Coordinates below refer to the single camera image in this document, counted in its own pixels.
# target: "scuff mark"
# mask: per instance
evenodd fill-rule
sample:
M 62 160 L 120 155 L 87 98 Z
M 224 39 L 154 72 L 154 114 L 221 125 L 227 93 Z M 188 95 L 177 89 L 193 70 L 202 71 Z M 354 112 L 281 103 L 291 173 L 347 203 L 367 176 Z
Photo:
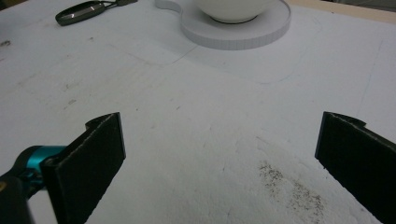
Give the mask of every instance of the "scuff mark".
M 3 42 L 0 43 L 0 47 L 7 47 L 11 45 L 11 41 L 9 40 L 5 40 Z

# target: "white tabletop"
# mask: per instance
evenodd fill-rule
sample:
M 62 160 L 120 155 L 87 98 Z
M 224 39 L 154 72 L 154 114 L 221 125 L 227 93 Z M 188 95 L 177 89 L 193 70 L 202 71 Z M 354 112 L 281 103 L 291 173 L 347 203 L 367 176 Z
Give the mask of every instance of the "white tabletop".
M 88 223 L 379 223 L 314 153 L 323 111 L 396 142 L 394 24 L 291 6 L 275 43 L 222 51 L 154 0 L 59 26 L 80 2 L 0 11 L 0 174 L 120 111 L 127 159 Z

